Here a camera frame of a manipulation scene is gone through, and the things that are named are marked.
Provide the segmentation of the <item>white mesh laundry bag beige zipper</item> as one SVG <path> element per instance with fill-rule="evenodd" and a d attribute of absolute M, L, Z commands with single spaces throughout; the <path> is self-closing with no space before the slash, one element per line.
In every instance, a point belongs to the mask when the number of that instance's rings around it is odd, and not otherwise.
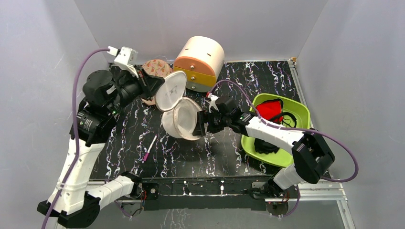
<path fill-rule="evenodd" d="M 174 138 L 196 141 L 194 136 L 197 113 L 202 108 L 191 98 L 185 97 L 187 75 L 174 71 L 164 78 L 164 84 L 154 96 L 156 107 L 163 112 L 161 124 L 167 134 Z"/>

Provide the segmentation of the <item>black bra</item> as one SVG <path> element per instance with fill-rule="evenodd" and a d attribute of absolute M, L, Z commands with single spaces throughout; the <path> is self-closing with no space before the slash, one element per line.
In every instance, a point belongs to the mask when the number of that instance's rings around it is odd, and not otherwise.
<path fill-rule="evenodd" d="M 255 150 L 261 154 L 277 153 L 280 149 L 291 153 L 293 142 L 297 140 L 298 132 L 290 130 L 297 126 L 297 119 L 292 113 L 282 112 L 280 124 L 259 118 L 258 126 L 254 129 Z"/>

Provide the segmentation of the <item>red bra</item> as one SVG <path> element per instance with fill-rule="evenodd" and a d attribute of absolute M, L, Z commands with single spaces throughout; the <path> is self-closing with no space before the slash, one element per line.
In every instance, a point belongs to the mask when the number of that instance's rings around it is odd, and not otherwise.
<path fill-rule="evenodd" d="M 283 105 L 281 99 L 266 100 L 258 104 L 256 109 L 265 120 L 280 124 L 283 119 Z"/>

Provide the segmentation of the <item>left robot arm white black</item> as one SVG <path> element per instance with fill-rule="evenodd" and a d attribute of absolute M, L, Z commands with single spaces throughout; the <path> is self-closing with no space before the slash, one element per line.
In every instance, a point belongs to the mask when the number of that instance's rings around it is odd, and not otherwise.
<path fill-rule="evenodd" d="M 87 185 L 96 160 L 117 125 L 117 115 L 138 97 L 152 98 L 164 78 L 136 67 L 136 74 L 121 70 L 97 70 L 83 85 L 84 99 L 74 106 L 67 157 L 51 196 L 38 204 L 46 218 L 57 218 L 67 229 L 89 227 L 101 209 L 121 197 L 138 198 L 143 186 L 140 177 L 126 171 L 95 190 Z"/>

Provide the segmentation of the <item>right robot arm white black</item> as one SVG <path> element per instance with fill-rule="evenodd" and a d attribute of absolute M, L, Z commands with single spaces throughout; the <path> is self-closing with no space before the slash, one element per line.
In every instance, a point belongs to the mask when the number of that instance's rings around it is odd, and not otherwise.
<path fill-rule="evenodd" d="M 276 198 L 288 188 L 302 182 L 316 184 L 335 161 L 323 136 L 314 129 L 287 128 L 262 119 L 253 112 L 244 112 L 228 96 L 212 96 L 209 109 L 198 111 L 193 136 L 218 133 L 229 127 L 235 133 L 253 137 L 287 151 L 293 164 L 281 169 L 267 183 Z"/>

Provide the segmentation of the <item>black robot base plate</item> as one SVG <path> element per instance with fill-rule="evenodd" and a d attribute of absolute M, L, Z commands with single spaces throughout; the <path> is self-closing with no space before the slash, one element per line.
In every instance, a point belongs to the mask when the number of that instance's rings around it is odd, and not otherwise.
<path fill-rule="evenodd" d="M 250 209 L 265 210 L 264 200 L 246 190 L 269 176 L 143 178 L 147 191 L 146 210 Z"/>

